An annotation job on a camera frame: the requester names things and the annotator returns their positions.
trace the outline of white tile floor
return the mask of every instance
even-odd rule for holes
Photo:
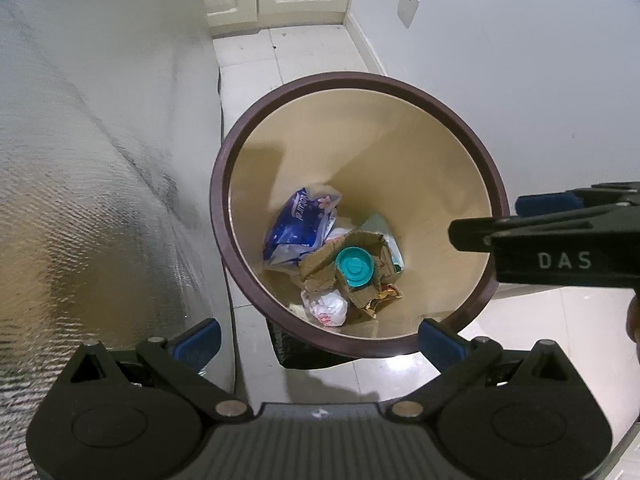
[[[257,99],[317,72],[366,71],[340,25],[289,27],[214,40],[222,73],[225,134]],[[420,354],[362,359],[324,370],[286,370],[273,353],[264,317],[230,280],[242,374],[249,400],[349,402],[402,396],[437,375]],[[493,300],[462,335],[485,334],[505,348],[559,342],[606,413],[617,442],[638,416],[640,366],[625,335],[627,290],[562,288]]]

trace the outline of light switch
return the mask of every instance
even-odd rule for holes
[[[414,20],[415,11],[418,10],[419,4],[420,0],[400,0],[398,2],[398,18],[406,28],[409,28]]]

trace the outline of plastic wrapper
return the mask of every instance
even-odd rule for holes
[[[262,252],[265,263],[272,268],[290,266],[319,249],[334,225],[341,198],[333,187],[323,184],[297,190],[267,233]]]

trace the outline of metal pivot screw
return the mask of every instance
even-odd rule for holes
[[[247,410],[247,405],[242,400],[222,400],[216,404],[216,411],[222,416],[240,416],[244,415]]]
[[[401,400],[391,407],[391,411],[401,418],[416,418],[422,414],[424,408],[414,400]]]

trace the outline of teal lid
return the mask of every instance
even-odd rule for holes
[[[373,259],[360,247],[347,247],[335,257],[335,264],[349,286],[363,286],[373,276]]]

